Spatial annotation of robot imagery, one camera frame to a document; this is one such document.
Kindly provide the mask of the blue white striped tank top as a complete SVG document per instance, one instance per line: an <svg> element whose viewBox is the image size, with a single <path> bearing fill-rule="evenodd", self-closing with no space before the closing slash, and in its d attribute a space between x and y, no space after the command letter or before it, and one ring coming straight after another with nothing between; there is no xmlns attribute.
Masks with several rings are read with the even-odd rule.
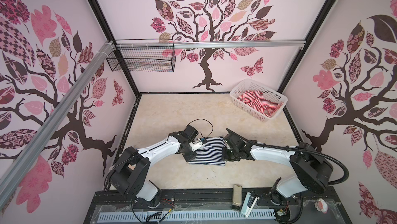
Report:
<svg viewBox="0 0 397 224"><path fill-rule="evenodd" d="M206 145L198 149L197 156L188 162L189 165L225 166L223 149L226 143L223 136L208 137Z"/></svg>

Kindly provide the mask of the red white striped tank top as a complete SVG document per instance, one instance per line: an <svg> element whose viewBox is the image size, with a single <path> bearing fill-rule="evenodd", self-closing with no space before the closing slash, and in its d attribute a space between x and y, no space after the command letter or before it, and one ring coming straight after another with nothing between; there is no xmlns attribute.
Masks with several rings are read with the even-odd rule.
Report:
<svg viewBox="0 0 397 224"><path fill-rule="evenodd" d="M247 90L237 99L268 117L272 117L283 105L283 102L276 103L265 99L264 94L259 91Z"/></svg>

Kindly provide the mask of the white plastic laundry basket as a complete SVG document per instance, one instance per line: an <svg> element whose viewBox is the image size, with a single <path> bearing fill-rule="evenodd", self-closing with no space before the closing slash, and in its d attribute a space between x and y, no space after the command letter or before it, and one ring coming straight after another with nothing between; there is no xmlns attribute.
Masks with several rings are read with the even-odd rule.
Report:
<svg viewBox="0 0 397 224"><path fill-rule="evenodd" d="M283 94L252 79L245 79L231 91L233 104L262 122L276 118L286 106Z"/></svg>

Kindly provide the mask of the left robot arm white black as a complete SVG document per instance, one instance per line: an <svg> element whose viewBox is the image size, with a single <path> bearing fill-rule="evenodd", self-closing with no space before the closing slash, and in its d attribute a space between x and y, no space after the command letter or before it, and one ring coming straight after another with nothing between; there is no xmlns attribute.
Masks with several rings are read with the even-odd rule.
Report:
<svg viewBox="0 0 397 224"><path fill-rule="evenodd" d="M112 186L127 200L142 199L151 207L159 205L161 189L146 179L149 169L164 158L181 154L186 162L196 158L197 150L207 143L198 138L198 131L191 125L172 132L166 139L142 149L128 147L105 178L106 190Z"/></svg>

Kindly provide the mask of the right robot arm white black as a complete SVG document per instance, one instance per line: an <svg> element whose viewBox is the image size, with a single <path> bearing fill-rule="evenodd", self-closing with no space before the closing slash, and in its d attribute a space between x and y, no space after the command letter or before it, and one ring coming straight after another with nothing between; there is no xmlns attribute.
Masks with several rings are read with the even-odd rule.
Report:
<svg viewBox="0 0 397 224"><path fill-rule="evenodd" d="M268 161L290 167L293 174L287 178L278 178L273 184L269 199L275 205L284 205L291 196L310 191L316 194L325 192L333 166L322 156L313 154L314 150L307 144L300 144L292 151L289 148L268 148L253 140L228 131L224 137L226 148L222 151L224 160Z"/></svg>

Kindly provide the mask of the small beige rectangular block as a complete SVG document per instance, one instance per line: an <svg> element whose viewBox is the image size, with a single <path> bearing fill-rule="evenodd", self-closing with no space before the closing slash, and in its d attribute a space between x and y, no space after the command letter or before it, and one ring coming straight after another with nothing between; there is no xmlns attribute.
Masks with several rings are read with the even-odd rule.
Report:
<svg viewBox="0 0 397 224"><path fill-rule="evenodd" d="M240 211L243 205L242 202L242 194L243 188L241 185L234 184L233 185L233 193L232 193L232 209Z"/></svg>

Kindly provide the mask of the white black handheld device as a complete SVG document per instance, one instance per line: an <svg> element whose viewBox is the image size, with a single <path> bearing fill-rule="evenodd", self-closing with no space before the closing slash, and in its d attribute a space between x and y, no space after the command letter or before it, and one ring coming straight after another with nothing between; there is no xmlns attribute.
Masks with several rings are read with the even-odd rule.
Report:
<svg viewBox="0 0 397 224"><path fill-rule="evenodd" d="M250 192L247 192L246 197L244 199L242 208L241 208L241 215L245 218L248 218L249 215L251 214L253 208L255 207L255 204L257 203L259 197L255 196L254 194L251 194Z"/></svg>

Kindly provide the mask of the small pink white object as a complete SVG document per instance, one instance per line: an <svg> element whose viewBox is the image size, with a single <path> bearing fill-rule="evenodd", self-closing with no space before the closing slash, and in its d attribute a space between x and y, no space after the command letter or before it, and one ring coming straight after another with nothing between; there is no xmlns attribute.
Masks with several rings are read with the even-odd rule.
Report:
<svg viewBox="0 0 397 224"><path fill-rule="evenodd" d="M314 201L314 206L317 209L317 211L326 214L328 212L328 204L326 203L326 201L322 198L315 200Z"/></svg>

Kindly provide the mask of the aluminium rail back horizontal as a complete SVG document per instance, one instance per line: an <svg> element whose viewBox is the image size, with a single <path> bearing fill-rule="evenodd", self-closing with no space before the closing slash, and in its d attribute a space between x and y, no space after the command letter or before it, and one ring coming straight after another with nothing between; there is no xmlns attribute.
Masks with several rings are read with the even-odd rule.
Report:
<svg viewBox="0 0 397 224"><path fill-rule="evenodd" d="M133 43L133 40L117 42L117 48L174 48L174 49L191 49L191 48L238 48L238 47L304 47L304 40L269 40L269 41L227 41L227 42L142 42Z"/></svg>

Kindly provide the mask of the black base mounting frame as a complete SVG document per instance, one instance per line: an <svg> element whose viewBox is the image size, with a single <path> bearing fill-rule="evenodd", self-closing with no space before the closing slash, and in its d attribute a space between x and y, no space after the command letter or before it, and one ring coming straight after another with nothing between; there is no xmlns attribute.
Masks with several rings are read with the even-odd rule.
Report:
<svg viewBox="0 0 397 224"><path fill-rule="evenodd" d="M258 196L254 209L272 209L274 220L256 221L216 221L187 224L350 224L342 202L333 187L326 189L324 194L310 192L300 193L287 199L284 205L271 203L269 188L244 188L242 197L247 192ZM102 212L135 212L135 211L194 211L194 210L234 210L232 209L232 188L218 189L164 189L158 206L149 207L144 200L126 200L120 194L96 192L83 222L96 224ZM324 199L328 204L328 212L323 214L314 206L314 201Z"/></svg>

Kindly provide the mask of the aluminium rail left diagonal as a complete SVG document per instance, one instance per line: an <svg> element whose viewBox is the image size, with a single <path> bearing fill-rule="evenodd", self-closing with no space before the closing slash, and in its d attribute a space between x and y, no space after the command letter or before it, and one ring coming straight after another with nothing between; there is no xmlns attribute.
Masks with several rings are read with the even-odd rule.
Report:
<svg viewBox="0 0 397 224"><path fill-rule="evenodd" d="M31 169L45 145L50 141L52 135L72 108L72 105L82 94L84 88L89 84L90 79L95 75L110 52L113 51L113 48L114 42L111 40L103 44L95 54L93 61L86 67L85 71L73 84L65 97L55 107L54 112L45 120L30 143L22 150L20 155L1 177L1 207L4 207L28 170Z"/></svg>

